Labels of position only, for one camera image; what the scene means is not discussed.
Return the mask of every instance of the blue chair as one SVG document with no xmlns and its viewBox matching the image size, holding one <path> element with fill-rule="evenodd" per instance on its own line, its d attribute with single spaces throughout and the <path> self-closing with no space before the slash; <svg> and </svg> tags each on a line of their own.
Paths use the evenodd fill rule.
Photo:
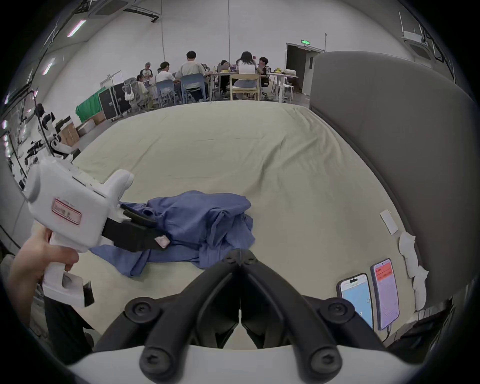
<svg viewBox="0 0 480 384">
<path fill-rule="evenodd" d="M 155 85 L 156 85 L 156 91 L 158 93 L 158 103 L 160 104 L 161 108 L 163 108 L 162 100 L 163 100 L 164 96 L 167 97 L 167 103 L 168 103 L 168 98 L 169 98 L 170 95 L 172 95 L 173 96 L 173 104 L 177 105 L 177 102 L 175 101 L 175 85 L 174 85 L 173 81 L 164 80 L 164 81 L 158 82 Z"/>
<path fill-rule="evenodd" d="M 180 78 L 181 83 L 181 96 L 183 103 L 187 103 L 188 95 L 187 91 L 199 91 L 202 90 L 202 95 L 204 97 L 204 101 L 207 100 L 206 91 L 205 91 L 205 78 L 201 73 L 195 73 L 192 75 L 185 75 Z M 190 84 L 200 83 L 200 87 L 196 87 L 194 89 L 187 89 Z"/>
</svg>

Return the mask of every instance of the upholstered headboard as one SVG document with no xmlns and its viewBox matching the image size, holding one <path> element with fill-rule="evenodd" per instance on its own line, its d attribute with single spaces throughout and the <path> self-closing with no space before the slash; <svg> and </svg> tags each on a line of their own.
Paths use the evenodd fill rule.
<svg viewBox="0 0 480 384">
<path fill-rule="evenodd" d="M 480 269 L 478 107 L 452 81 L 369 52 L 315 59 L 310 109 L 357 151 L 417 236 L 426 307 Z"/>
</svg>

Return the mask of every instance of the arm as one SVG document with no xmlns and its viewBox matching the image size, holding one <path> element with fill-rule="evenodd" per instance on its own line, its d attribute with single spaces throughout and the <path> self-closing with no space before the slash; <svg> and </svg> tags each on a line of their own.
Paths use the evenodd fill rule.
<svg viewBox="0 0 480 384">
<path fill-rule="evenodd" d="M 30 324 L 30 308 L 37 282 L 51 262 L 64 263 L 70 271 L 78 261 L 78 253 L 72 248 L 50 245 L 52 231 L 41 227 L 23 245 L 13 260 L 6 290 L 13 309 L 20 321 Z"/>
</svg>

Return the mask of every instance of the door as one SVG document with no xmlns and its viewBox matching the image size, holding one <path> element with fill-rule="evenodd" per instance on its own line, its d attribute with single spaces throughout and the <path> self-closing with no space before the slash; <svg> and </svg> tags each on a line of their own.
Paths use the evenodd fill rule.
<svg viewBox="0 0 480 384">
<path fill-rule="evenodd" d="M 307 57 L 305 61 L 305 74 L 303 76 L 303 87 L 302 87 L 302 93 L 307 96 L 310 96 L 310 90 L 312 88 L 313 59 L 317 55 L 318 55 L 318 52 L 315 52 L 315 51 L 307 52 Z"/>
</svg>

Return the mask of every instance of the cable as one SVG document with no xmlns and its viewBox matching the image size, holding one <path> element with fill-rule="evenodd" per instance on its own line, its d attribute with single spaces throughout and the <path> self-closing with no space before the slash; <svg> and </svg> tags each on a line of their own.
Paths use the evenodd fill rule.
<svg viewBox="0 0 480 384">
<path fill-rule="evenodd" d="M 382 340 L 382 343 L 384 343 L 385 341 L 387 341 L 387 339 L 390 337 L 390 332 L 392 332 L 392 325 L 389 324 L 387 326 L 387 337 L 385 338 L 385 340 Z"/>
<path fill-rule="evenodd" d="M 163 44 L 163 0 L 160 2 L 160 29 L 162 32 L 163 61 L 167 61 L 165 58 L 165 45 Z"/>
<path fill-rule="evenodd" d="M 230 58 L 230 0 L 228 0 L 228 62 L 231 63 L 231 58 Z"/>
<path fill-rule="evenodd" d="M 15 244 L 18 249 L 20 249 L 21 246 L 18 245 L 14 239 L 12 239 L 12 237 L 8 234 L 8 232 L 5 230 L 5 228 L 2 227 L 1 225 L 0 225 L 0 228 L 2 229 L 3 232 L 5 232 L 5 235 L 7 235 L 7 237 L 10 239 L 10 241 L 11 241 L 13 244 Z"/>
</svg>

